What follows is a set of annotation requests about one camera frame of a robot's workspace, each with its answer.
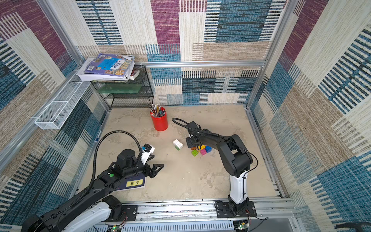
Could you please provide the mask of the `white lego brick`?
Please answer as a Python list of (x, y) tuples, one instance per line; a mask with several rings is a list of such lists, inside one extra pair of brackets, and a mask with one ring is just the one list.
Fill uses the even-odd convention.
[(174, 144), (174, 146), (178, 149), (178, 150), (180, 150), (184, 145), (179, 141), (179, 140), (177, 140), (177, 139), (175, 139), (174, 141), (173, 141), (173, 144)]

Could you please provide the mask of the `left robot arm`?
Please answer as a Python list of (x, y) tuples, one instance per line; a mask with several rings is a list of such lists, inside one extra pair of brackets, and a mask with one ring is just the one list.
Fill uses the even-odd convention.
[(128, 178), (144, 174), (154, 178), (163, 164), (144, 164), (136, 158), (131, 149), (123, 150), (117, 161), (103, 171), (83, 191), (66, 203), (42, 216), (32, 215), (27, 218), (21, 230), (23, 232), (83, 232), (84, 230), (107, 220), (119, 219), (122, 215), (121, 202), (111, 193)]

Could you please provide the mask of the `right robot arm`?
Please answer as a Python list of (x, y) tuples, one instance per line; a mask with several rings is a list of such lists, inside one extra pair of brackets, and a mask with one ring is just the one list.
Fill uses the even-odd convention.
[(213, 133), (202, 129), (194, 121), (187, 123), (185, 128), (189, 134), (186, 138), (189, 148), (205, 145), (219, 152), (223, 167), (231, 178), (230, 201), (235, 206), (247, 203), (246, 179), (253, 163), (253, 157), (241, 138), (236, 134), (224, 136)]

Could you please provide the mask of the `lime green lego brick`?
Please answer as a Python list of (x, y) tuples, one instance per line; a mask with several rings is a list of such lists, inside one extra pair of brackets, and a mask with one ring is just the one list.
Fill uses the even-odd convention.
[(199, 151), (197, 149), (192, 150), (191, 154), (195, 157), (199, 154)]

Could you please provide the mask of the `blue lego brick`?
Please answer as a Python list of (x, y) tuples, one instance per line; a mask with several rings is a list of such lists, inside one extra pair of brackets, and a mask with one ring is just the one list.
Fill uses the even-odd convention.
[(212, 148), (211, 148), (210, 146), (206, 146), (206, 147), (205, 147), (205, 151), (206, 151), (207, 153), (209, 153), (209, 152), (212, 151)]

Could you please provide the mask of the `dark blue notebook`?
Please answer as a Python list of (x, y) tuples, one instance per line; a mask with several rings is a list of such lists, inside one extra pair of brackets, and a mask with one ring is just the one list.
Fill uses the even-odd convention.
[(144, 188), (146, 186), (146, 177), (143, 174), (138, 174), (136, 177), (125, 179), (123, 183), (117, 188), (117, 190), (129, 190)]

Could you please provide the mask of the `red pencil cup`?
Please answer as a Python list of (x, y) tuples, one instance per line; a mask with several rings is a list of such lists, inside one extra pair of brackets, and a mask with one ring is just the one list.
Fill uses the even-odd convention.
[(155, 130), (165, 131), (167, 130), (169, 126), (166, 109), (164, 107), (161, 107), (160, 111), (161, 111), (161, 114), (159, 115), (159, 117), (156, 117), (156, 115), (153, 114), (152, 112), (150, 113), (150, 115), (151, 115), (151, 119), (152, 119)]

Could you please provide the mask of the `pencils in cup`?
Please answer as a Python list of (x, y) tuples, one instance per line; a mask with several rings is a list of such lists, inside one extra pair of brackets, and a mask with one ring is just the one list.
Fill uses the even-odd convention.
[(155, 118), (163, 117), (166, 113), (165, 108), (162, 105), (153, 104), (150, 107), (150, 114)]

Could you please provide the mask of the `green tray on shelf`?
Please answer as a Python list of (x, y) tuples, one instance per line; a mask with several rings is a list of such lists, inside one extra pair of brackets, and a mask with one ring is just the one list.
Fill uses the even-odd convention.
[(105, 84), (98, 90), (100, 94), (136, 94), (142, 88), (141, 84)]

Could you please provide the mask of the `stack of books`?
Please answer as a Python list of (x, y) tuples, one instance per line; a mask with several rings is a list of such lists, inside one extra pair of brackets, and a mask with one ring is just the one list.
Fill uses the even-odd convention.
[(134, 68), (134, 61), (134, 56), (100, 53), (95, 58), (87, 58), (77, 75), (83, 82), (123, 81), (126, 83), (140, 74), (140, 71)]

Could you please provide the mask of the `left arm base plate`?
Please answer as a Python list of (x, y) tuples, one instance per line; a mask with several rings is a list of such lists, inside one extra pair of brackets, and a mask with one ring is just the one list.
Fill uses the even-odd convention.
[(115, 209), (110, 221), (114, 222), (132, 222), (136, 220), (138, 205), (122, 205), (121, 209)]

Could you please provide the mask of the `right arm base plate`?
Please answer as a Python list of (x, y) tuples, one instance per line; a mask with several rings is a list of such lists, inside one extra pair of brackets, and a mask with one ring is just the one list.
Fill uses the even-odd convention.
[(214, 207), (218, 218), (253, 218), (257, 216), (254, 202), (245, 201), (241, 204), (215, 201)]

